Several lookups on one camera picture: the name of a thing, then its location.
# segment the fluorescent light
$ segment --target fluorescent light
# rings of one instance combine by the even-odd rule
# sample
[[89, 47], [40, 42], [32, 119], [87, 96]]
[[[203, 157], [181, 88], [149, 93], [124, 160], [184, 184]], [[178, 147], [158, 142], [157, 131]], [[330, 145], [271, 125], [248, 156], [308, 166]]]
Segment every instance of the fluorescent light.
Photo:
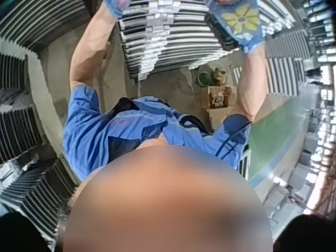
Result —
[[310, 209], [308, 209], [308, 208], [306, 208], [306, 209], [303, 211], [303, 214], [305, 214], [305, 215], [310, 215], [310, 214], [312, 214], [312, 213], [313, 213], [313, 211], [310, 210]]
[[273, 179], [274, 183], [279, 184], [280, 186], [286, 186], [287, 182], [284, 181], [283, 179], [279, 178], [279, 177], [274, 177]]
[[317, 175], [314, 173], [308, 173], [306, 180], [308, 180], [310, 183], [315, 184], [317, 180]]

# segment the person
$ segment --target person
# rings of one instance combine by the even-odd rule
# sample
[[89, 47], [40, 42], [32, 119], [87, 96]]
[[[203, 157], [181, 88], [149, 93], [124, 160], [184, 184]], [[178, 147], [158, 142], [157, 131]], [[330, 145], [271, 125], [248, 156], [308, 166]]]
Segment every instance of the person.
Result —
[[92, 87], [93, 77], [117, 18], [129, 5], [129, 1], [121, 4], [118, 0], [103, 1], [79, 41], [70, 65], [71, 97], [63, 146], [72, 170], [81, 181], [116, 158], [153, 145], [193, 147], [237, 167], [251, 122], [268, 92], [257, 1], [240, 0], [225, 8], [215, 2], [207, 4], [245, 52], [237, 102], [231, 115], [213, 134], [197, 118], [181, 114], [155, 97], [121, 98], [110, 112], [100, 113], [98, 95]]
[[64, 252], [272, 250], [253, 188], [224, 161], [195, 148], [127, 153], [95, 170], [68, 209], [55, 252], [61, 244]]
[[[206, 132], [197, 118], [181, 114], [155, 97], [121, 98], [110, 112], [100, 113], [92, 80], [108, 37], [128, 4], [129, 1], [104, 0], [72, 57], [64, 149], [82, 183], [61, 210], [55, 251], [62, 251], [66, 239], [69, 247], [65, 251], [212, 252], [246, 251], [247, 248], [263, 251], [250, 249], [244, 232], [238, 235], [237, 231], [234, 236], [232, 225], [224, 228], [225, 223], [230, 223], [230, 215], [223, 219], [223, 207], [232, 206], [229, 211], [232, 214], [245, 209], [245, 213], [253, 215], [254, 211], [249, 211], [247, 205], [233, 201], [242, 203], [247, 194], [241, 192], [241, 187], [228, 186], [232, 182], [230, 176], [207, 171], [209, 164], [196, 162], [207, 154], [221, 161], [222, 169], [223, 164], [237, 167], [251, 123], [267, 95], [265, 47], [257, 1], [239, 0], [227, 8], [214, 2], [206, 3], [216, 18], [223, 17], [219, 22], [223, 27], [231, 26], [227, 32], [245, 53], [237, 103], [213, 134]], [[168, 151], [169, 148], [182, 150]], [[183, 154], [190, 149], [199, 153], [187, 159]], [[102, 169], [108, 164], [112, 169], [107, 171], [113, 170], [111, 173]], [[101, 179], [98, 186], [90, 186], [96, 178]], [[83, 201], [84, 195], [89, 195], [89, 200]], [[91, 217], [97, 218], [93, 226], [71, 231], [68, 221], [82, 219], [71, 217], [78, 216], [76, 206], [77, 210], [88, 211]], [[236, 249], [240, 246], [237, 240], [229, 242], [230, 235], [224, 234], [228, 230], [231, 230], [231, 238], [242, 242], [241, 249]], [[223, 236], [226, 236], [226, 250], [222, 247]]]

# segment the stack of metal parts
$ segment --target stack of metal parts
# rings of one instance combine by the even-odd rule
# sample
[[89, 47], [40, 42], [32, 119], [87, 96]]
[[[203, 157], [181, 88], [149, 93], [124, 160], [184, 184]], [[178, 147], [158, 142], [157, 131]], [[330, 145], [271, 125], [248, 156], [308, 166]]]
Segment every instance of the stack of metal parts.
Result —
[[[293, 26], [294, 18], [279, 1], [258, 4], [264, 35]], [[130, 77], [143, 80], [150, 72], [194, 69], [231, 53], [206, 24], [208, 12], [202, 0], [133, 0], [119, 20]]]
[[21, 0], [0, 20], [0, 37], [40, 51], [89, 19], [83, 0]]
[[[270, 58], [267, 59], [268, 90], [272, 94], [299, 96], [306, 84], [306, 74], [301, 58]], [[237, 85], [242, 67], [234, 67], [233, 81]]]
[[294, 57], [310, 59], [311, 53], [305, 30], [285, 33], [275, 39], [266, 41], [267, 58]]
[[75, 184], [59, 160], [34, 165], [0, 195], [0, 202], [20, 212], [40, 231], [44, 239], [53, 241], [57, 228], [57, 212], [75, 191]]
[[25, 61], [0, 54], [0, 104], [13, 104], [24, 89]]
[[33, 109], [0, 113], [0, 164], [42, 144]]

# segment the floral glove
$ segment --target floral glove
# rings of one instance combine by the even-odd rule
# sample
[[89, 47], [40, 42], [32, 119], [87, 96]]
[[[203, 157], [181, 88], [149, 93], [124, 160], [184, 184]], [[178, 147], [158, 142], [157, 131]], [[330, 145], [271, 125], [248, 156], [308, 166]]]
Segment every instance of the floral glove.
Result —
[[222, 0], [204, 1], [209, 7], [209, 12], [238, 41], [245, 53], [264, 41], [257, 0], [239, 0], [230, 5], [221, 4]]
[[120, 18], [122, 12], [130, 5], [131, 0], [104, 0], [113, 17]]

